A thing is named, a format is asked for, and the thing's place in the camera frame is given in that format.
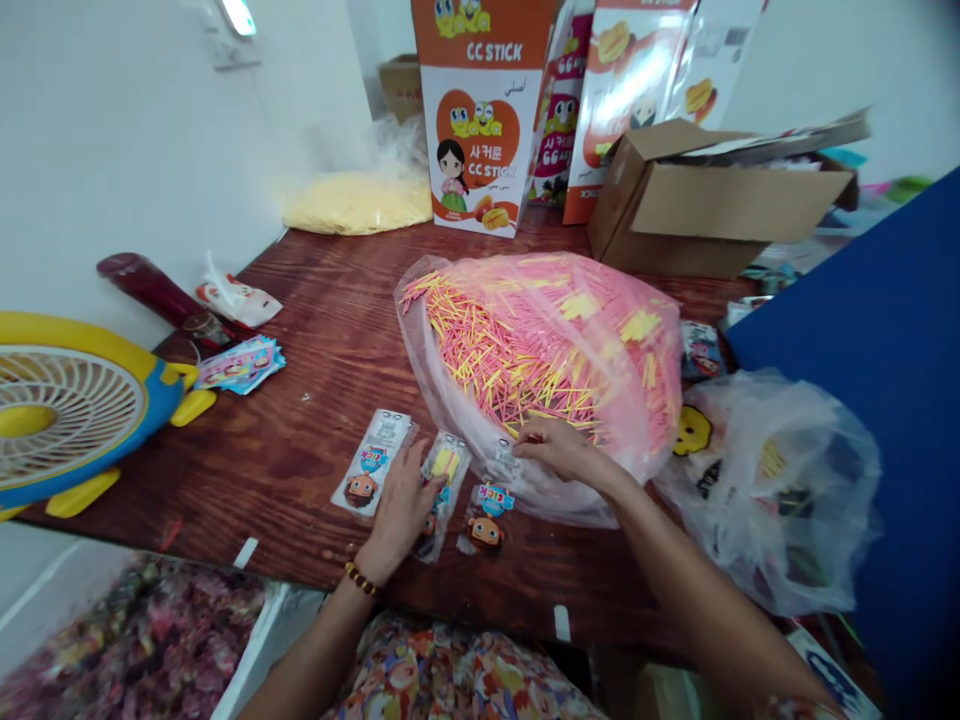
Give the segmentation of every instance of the red bottle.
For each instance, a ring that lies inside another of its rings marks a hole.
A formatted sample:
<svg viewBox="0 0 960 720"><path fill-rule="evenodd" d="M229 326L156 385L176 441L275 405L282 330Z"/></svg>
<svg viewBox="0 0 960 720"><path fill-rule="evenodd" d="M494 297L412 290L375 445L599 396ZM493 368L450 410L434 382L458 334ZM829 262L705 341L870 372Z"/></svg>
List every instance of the red bottle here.
<svg viewBox="0 0 960 720"><path fill-rule="evenodd" d="M111 255L97 263L97 273L153 310L190 340L220 350L236 339L209 310L143 255Z"/></svg>

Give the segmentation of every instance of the yellow plastic bag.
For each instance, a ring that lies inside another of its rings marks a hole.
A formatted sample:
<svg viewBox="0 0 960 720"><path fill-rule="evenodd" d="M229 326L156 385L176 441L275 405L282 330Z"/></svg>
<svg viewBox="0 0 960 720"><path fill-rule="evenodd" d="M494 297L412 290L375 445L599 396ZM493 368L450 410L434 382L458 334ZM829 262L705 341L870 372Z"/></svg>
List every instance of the yellow plastic bag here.
<svg viewBox="0 0 960 720"><path fill-rule="evenodd" d="M374 123L377 167L332 173L307 188L283 214L287 227L323 235L370 235L433 219L423 116Z"/></svg>

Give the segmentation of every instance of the bracelet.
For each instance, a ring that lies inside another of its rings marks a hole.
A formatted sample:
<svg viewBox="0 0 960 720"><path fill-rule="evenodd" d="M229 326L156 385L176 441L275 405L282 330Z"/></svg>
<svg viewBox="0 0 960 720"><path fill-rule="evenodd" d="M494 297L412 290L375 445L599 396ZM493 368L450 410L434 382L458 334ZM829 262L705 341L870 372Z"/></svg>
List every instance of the bracelet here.
<svg viewBox="0 0 960 720"><path fill-rule="evenodd" d="M353 580L358 588L363 590L364 595L377 597L377 595L380 593L380 588L361 575L360 571L357 569L357 566L354 565L352 561L344 565L344 569L347 571L347 577Z"/></svg>

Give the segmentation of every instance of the white wall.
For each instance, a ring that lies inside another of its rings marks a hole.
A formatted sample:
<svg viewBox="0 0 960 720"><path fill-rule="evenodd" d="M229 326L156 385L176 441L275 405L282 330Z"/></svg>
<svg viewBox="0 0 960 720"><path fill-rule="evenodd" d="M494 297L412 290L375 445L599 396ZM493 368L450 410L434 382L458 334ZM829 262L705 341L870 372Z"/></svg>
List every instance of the white wall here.
<svg viewBox="0 0 960 720"><path fill-rule="evenodd" d="M377 65L416 48L410 3L349 9L370 104L382 111ZM775 132L866 105L873 137L850 146L870 157L866 182L939 178L960 164L955 0L770 0L724 125Z"/></svg>
<svg viewBox="0 0 960 720"><path fill-rule="evenodd" d="M379 117L387 106L377 67L397 55L417 51L410 0L350 0L347 10L370 111Z"/></svg>
<svg viewBox="0 0 960 720"><path fill-rule="evenodd" d="M132 250L184 288L236 271L317 172L362 161L370 113L345 0L250 0L262 64L215 72L191 6L0 3L0 308L152 347L170 327L96 276ZM71 541L0 525L0 611Z"/></svg>

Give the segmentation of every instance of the left hand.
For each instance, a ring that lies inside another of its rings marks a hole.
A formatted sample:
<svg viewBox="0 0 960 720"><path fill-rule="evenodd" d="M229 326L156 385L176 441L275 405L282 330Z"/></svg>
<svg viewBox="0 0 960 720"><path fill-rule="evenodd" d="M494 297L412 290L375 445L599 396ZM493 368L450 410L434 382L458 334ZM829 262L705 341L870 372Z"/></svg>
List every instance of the left hand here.
<svg viewBox="0 0 960 720"><path fill-rule="evenodd" d="M357 569L370 582L383 587L413 548L427 520L444 478L420 479L423 451L429 440L402 448L383 481L383 496L377 508L370 539L357 553Z"/></svg>

